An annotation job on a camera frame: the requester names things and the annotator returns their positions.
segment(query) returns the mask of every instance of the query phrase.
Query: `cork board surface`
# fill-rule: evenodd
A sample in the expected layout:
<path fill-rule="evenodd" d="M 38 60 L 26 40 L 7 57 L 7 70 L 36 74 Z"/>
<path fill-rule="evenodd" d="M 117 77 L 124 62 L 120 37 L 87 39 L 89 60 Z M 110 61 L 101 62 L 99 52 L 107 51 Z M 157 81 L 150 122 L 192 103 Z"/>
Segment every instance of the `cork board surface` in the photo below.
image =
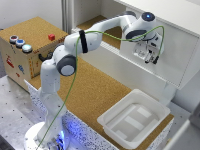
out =
<path fill-rule="evenodd" d="M 54 41 L 48 39 L 49 34 L 55 35 Z M 68 34 L 42 18 L 35 17 L 0 31 L 0 37 L 7 42 L 9 42 L 12 35 L 17 35 L 19 39 L 25 40 L 26 44 L 31 45 L 33 51 L 36 51 Z"/>
<path fill-rule="evenodd" d="M 60 83 L 62 84 L 58 94 L 63 100 L 67 95 L 72 79 L 73 76 L 61 76 Z M 41 86 L 40 76 L 31 79 L 29 82 L 37 89 Z M 97 118 L 129 92 L 131 92 L 131 89 L 79 58 L 77 78 L 66 106 L 91 128 L 120 150 L 123 150 L 124 148 L 105 134 L 102 126 L 97 122 Z M 136 150 L 145 150 L 172 119 L 173 116 L 170 114 Z"/>
<path fill-rule="evenodd" d="M 83 24 L 78 25 L 77 27 L 82 29 L 82 30 L 87 30 L 90 27 L 92 27 L 93 24 L 95 24 L 95 23 L 97 23 L 99 21 L 102 21 L 104 19 L 106 19 L 106 18 L 103 17 L 103 16 L 97 16 L 97 17 L 95 17 L 95 18 L 93 18 L 93 19 L 91 19 L 91 20 L 89 20 L 87 22 L 84 22 Z M 115 28 L 109 29 L 109 30 L 106 31 L 106 33 L 111 34 L 111 35 L 113 35 L 115 37 L 118 37 L 118 38 L 122 38 L 122 29 L 121 29 L 121 27 L 115 27 Z M 108 43 L 108 44 L 110 44 L 110 45 L 112 45 L 112 46 L 114 46 L 117 49 L 120 49 L 121 41 L 119 41 L 119 40 L 111 38 L 111 37 L 109 37 L 107 35 L 103 35 L 103 41 Z"/>

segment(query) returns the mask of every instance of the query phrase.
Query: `translucent container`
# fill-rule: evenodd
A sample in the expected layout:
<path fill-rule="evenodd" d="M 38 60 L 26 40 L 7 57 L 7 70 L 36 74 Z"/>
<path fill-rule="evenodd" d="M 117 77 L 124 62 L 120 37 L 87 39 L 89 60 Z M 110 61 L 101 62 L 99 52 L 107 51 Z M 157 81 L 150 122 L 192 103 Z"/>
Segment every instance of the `translucent container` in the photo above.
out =
<path fill-rule="evenodd" d="M 126 149 L 137 148 L 165 119 L 170 109 L 136 89 L 112 106 L 97 121 L 105 133 Z"/>

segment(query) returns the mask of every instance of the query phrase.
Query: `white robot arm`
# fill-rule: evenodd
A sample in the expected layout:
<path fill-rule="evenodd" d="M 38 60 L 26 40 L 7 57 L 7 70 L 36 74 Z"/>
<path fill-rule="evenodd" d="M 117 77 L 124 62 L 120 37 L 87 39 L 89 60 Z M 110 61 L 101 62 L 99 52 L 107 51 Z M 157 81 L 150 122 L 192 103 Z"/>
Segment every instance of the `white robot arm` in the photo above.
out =
<path fill-rule="evenodd" d="M 126 11 L 114 18 L 103 20 L 99 23 L 94 24 L 87 31 L 101 31 L 104 32 L 108 29 L 120 26 L 122 28 L 123 34 L 126 39 L 133 39 L 139 37 L 148 31 L 156 27 L 156 19 L 152 13 L 145 12 L 139 19 L 136 19 L 134 12 Z M 63 132 L 62 127 L 62 115 L 67 111 L 66 107 L 63 107 L 62 111 L 56 117 L 56 120 L 52 124 L 53 127 L 50 128 L 48 134 L 45 133 L 49 128 L 54 117 L 57 115 L 57 112 L 60 110 L 60 106 L 63 101 L 57 94 L 57 91 L 60 88 L 60 74 L 63 76 L 70 76 L 76 71 L 76 42 L 77 39 L 81 37 L 77 45 L 77 54 L 87 53 L 89 51 L 96 50 L 102 41 L 102 33 L 88 33 L 84 34 L 84 31 L 79 33 L 74 33 L 68 35 L 65 38 L 64 44 L 57 46 L 53 53 L 53 57 L 50 60 L 46 60 L 42 63 L 41 67 L 41 88 L 39 90 L 40 99 L 48 110 L 46 116 L 46 121 L 44 126 L 40 129 L 37 134 L 37 140 L 42 142 L 43 147 L 50 147 L 53 143 L 51 149 L 56 149 L 55 147 L 60 146 L 56 145 L 55 141 L 60 137 L 61 132 Z M 152 59 L 153 55 L 151 53 L 159 53 L 160 44 L 162 37 L 153 30 L 148 33 L 146 36 L 142 36 L 134 42 L 138 41 L 148 41 L 149 46 L 154 47 L 154 51 L 149 50 L 149 55 L 146 57 L 145 61 L 149 62 Z M 60 149 L 66 149 L 67 144 L 64 139 Z"/>

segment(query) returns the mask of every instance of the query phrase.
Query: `cable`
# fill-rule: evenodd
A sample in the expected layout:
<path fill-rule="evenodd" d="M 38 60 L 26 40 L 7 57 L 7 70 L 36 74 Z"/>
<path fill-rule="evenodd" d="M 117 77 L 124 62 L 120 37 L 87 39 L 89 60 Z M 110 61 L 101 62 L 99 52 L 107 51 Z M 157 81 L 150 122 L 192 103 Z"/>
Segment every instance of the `cable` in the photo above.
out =
<path fill-rule="evenodd" d="M 155 28 L 149 30 L 149 31 L 146 32 L 145 34 L 142 34 L 141 36 L 138 36 L 137 38 L 134 38 L 134 39 L 120 39 L 120 38 L 117 38 L 117 37 L 115 37 L 115 36 L 112 36 L 112 35 L 110 35 L 110 34 L 108 34 L 108 33 L 101 32 L 101 31 L 87 31 L 87 32 L 85 32 L 85 34 L 96 32 L 96 33 L 105 34 L 105 35 L 107 35 L 107 36 L 110 36 L 110 37 L 112 37 L 112 38 L 114 38 L 114 39 L 117 39 L 117 40 L 120 40 L 120 41 L 133 41 L 133 40 L 139 39 L 139 38 L 141 38 L 141 37 L 147 35 L 148 33 L 154 31 L 154 30 L 157 29 L 157 28 L 162 28 L 162 29 L 163 29 L 163 38 L 162 38 L 162 41 L 161 41 L 161 45 L 160 45 L 160 50 L 159 50 L 158 56 L 156 57 L 156 59 L 158 59 L 159 56 L 160 56 L 160 52 L 161 52 L 162 45 L 163 45 L 163 39 L 164 39 L 164 27 L 163 27 L 163 26 L 157 26 L 157 27 L 155 27 Z M 67 101 L 67 99 L 68 99 L 68 97 L 69 97 L 69 94 L 70 94 L 70 92 L 71 92 L 71 89 L 72 89 L 72 87 L 73 87 L 73 85 L 74 85 L 74 82 L 75 82 L 75 80 L 76 80 L 76 74 L 77 74 L 77 70 L 78 70 L 78 68 L 77 68 L 77 67 L 78 67 L 77 48 L 78 48 L 78 42 L 79 42 L 79 40 L 80 40 L 80 36 L 78 37 L 78 39 L 77 39 L 77 41 L 76 41 L 76 70 L 75 70 L 75 74 L 74 74 L 74 78 L 73 78 L 72 84 L 71 84 L 70 89 L 69 89 L 69 91 L 68 91 L 68 93 L 67 93 L 67 96 L 66 96 L 66 98 L 65 98 L 65 101 L 63 102 L 62 107 L 60 108 L 60 110 L 58 111 L 58 113 L 56 114 L 56 116 L 54 117 L 53 121 L 51 122 L 49 128 L 47 129 L 47 131 L 46 131 L 44 137 L 42 138 L 42 140 L 41 140 L 41 142 L 40 142 L 40 144 L 38 145 L 38 147 L 37 147 L 36 150 L 38 150 L 38 148 L 40 147 L 40 145 L 41 145 L 42 142 L 44 141 L 44 139 L 45 139 L 45 137 L 46 137 L 48 131 L 50 130 L 51 126 L 53 125 L 54 121 L 56 120 L 57 116 L 59 115 L 59 113 L 61 112 L 61 110 L 63 109 L 63 107 L 65 106 L 65 103 L 66 103 L 66 101 Z"/>

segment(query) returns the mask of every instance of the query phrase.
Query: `cardboard box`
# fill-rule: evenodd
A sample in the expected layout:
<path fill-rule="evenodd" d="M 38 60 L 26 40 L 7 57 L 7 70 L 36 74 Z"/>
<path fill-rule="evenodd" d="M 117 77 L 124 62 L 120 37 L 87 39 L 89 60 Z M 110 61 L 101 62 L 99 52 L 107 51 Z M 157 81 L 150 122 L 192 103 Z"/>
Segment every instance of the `cardboard box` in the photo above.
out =
<path fill-rule="evenodd" d="M 49 34 L 54 34 L 55 40 L 49 40 Z M 33 51 L 26 54 L 22 49 L 16 48 L 16 45 L 10 44 L 9 39 L 12 35 L 25 40 L 26 44 L 32 46 Z M 7 75 L 28 91 L 24 79 L 28 81 L 40 73 L 42 61 L 38 55 L 47 57 L 57 44 L 64 42 L 67 35 L 40 17 L 0 31 L 0 50 Z"/>

